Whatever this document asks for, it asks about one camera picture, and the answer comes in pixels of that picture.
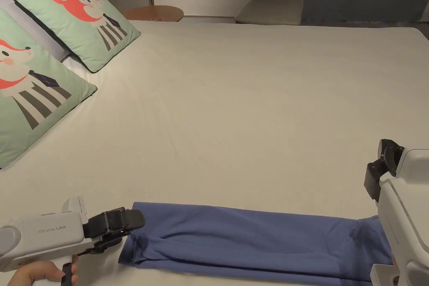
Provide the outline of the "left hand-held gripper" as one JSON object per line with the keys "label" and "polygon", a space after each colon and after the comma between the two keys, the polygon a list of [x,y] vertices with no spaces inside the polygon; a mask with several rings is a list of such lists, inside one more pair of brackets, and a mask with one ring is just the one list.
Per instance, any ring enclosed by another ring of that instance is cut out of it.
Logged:
{"label": "left hand-held gripper", "polygon": [[43,278],[34,285],[70,286],[73,255],[102,254],[145,223],[143,213],[136,209],[114,209],[88,218],[83,198],[73,197],[59,212],[23,216],[3,225],[0,270],[6,273],[33,262],[49,261],[63,272],[63,277],[60,281]]}

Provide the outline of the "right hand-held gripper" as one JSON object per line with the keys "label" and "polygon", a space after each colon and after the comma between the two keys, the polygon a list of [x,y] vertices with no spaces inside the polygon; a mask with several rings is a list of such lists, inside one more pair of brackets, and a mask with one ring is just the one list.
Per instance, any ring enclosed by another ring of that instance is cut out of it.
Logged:
{"label": "right hand-held gripper", "polygon": [[[429,151],[381,139],[378,158],[366,166],[364,188],[400,271],[399,286],[429,284]],[[374,286],[392,286],[393,265],[374,264]]]}

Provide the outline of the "person's right hand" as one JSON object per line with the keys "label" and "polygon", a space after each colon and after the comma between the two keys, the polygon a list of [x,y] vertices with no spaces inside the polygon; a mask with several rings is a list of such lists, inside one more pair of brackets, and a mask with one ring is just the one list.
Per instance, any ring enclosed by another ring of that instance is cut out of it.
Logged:
{"label": "person's right hand", "polygon": [[399,271],[399,267],[398,267],[397,261],[395,260],[393,253],[392,253],[392,263],[393,263],[393,267],[394,267],[394,274],[392,276],[392,285],[398,286],[399,281],[400,281],[400,271]]}

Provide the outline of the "person's left hand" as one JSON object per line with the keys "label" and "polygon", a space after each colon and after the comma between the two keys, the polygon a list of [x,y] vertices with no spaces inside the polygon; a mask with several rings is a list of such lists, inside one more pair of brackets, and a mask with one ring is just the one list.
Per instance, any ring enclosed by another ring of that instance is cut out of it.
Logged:
{"label": "person's left hand", "polygon": [[37,261],[20,267],[11,280],[9,286],[31,286],[37,280],[47,279],[60,282],[65,273],[51,261]]}

